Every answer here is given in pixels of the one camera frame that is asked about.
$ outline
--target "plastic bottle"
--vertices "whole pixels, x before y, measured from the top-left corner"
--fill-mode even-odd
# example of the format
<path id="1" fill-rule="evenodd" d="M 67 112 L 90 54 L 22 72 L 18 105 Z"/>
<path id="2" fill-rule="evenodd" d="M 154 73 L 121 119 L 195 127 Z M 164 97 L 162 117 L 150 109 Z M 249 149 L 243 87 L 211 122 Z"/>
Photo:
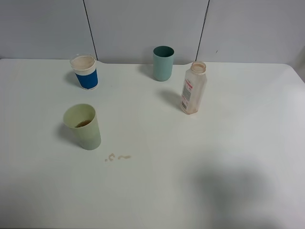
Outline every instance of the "plastic bottle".
<path id="1" fill-rule="evenodd" d="M 196 61 L 185 73 L 183 90 L 181 95 L 181 108 L 188 115 L 196 113 L 199 109 L 207 78 L 206 65 Z"/>

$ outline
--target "white cup rim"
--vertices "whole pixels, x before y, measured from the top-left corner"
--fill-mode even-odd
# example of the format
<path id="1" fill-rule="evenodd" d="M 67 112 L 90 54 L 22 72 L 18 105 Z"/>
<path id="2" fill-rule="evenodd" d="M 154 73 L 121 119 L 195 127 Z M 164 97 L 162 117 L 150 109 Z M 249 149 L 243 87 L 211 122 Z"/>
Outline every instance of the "white cup rim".
<path id="1" fill-rule="evenodd" d="M 92 62 L 90 62 L 90 67 L 89 67 L 89 68 L 86 68 L 86 69 L 78 69 L 75 65 L 72 64 L 72 61 L 74 61 L 76 58 L 83 57 L 83 56 L 87 56 L 87 57 L 92 58 Z M 91 68 L 94 66 L 94 64 L 95 64 L 95 58 L 94 58 L 92 55 L 90 55 L 90 54 L 81 54 L 81 53 L 80 53 L 80 54 L 74 55 L 74 56 L 70 59 L 70 65 L 71 65 L 72 69 L 77 70 L 77 71 L 80 71 L 80 72 L 86 71 L 86 70 L 88 70 L 88 69 L 91 69 Z"/>
<path id="2" fill-rule="evenodd" d="M 77 107 L 77 106 L 82 106 L 82 105 L 86 105 L 88 107 L 90 107 L 93 111 L 94 111 L 94 117 L 93 119 L 90 121 L 90 123 L 88 123 L 87 125 L 84 125 L 84 126 L 80 126 L 80 127 L 75 127 L 75 126 L 71 126 L 71 125 L 68 125 L 66 122 L 65 122 L 65 119 L 66 119 L 66 115 L 68 114 L 68 112 L 70 112 L 73 108 Z M 92 121 L 96 118 L 96 111 L 95 111 L 95 108 L 93 106 L 91 106 L 90 104 L 76 104 L 76 105 L 73 105 L 71 107 L 69 107 L 66 112 L 63 114 L 63 123 L 65 124 L 66 127 L 70 128 L 70 129 L 82 129 L 82 128 L 85 128 L 85 127 L 88 127 L 92 124 Z"/>

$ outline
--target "white wall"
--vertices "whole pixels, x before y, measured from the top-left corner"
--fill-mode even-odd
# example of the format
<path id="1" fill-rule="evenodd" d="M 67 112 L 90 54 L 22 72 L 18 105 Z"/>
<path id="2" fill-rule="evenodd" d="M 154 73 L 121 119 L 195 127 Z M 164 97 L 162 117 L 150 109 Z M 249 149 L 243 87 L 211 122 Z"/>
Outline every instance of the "white wall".
<path id="1" fill-rule="evenodd" d="M 1 0 L 0 31 L 0 58 L 94 54 L 82 0 Z"/>
<path id="2" fill-rule="evenodd" d="M 294 67 L 304 49 L 305 0 L 211 0 L 198 60 Z"/>
<path id="3" fill-rule="evenodd" d="M 86 0 L 99 61 L 152 63 L 168 45 L 175 63 L 195 60 L 208 0 Z"/>

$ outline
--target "spill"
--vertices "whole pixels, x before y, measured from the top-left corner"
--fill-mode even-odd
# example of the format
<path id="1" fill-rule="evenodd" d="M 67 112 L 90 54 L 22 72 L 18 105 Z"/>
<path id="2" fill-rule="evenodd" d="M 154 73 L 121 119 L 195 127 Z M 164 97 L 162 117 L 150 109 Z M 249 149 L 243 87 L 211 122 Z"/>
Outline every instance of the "spill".
<path id="1" fill-rule="evenodd" d="M 124 159 L 128 159 L 128 158 L 131 158 L 132 156 L 119 156 L 118 159 L 120 160 L 121 158 L 124 158 Z"/>
<path id="2" fill-rule="evenodd" d="M 109 159 L 110 161 L 113 161 L 112 157 L 115 157 L 115 155 L 114 155 L 113 153 L 110 154 L 110 155 L 108 156 L 108 159 Z"/>

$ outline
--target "bottle label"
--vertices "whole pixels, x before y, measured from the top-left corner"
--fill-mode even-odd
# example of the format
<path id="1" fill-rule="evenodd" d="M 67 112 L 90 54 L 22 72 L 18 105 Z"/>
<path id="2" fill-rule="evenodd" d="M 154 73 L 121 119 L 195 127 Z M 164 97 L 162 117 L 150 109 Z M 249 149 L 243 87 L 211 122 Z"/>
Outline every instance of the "bottle label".
<path id="1" fill-rule="evenodd" d="M 193 86 L 189 80 L 185 80 L 182 92 L 182 101 L 181 104 L 183 108 L 186 110 L 187 106 L 190 102 L 191 94 L 192 94 Z"/>

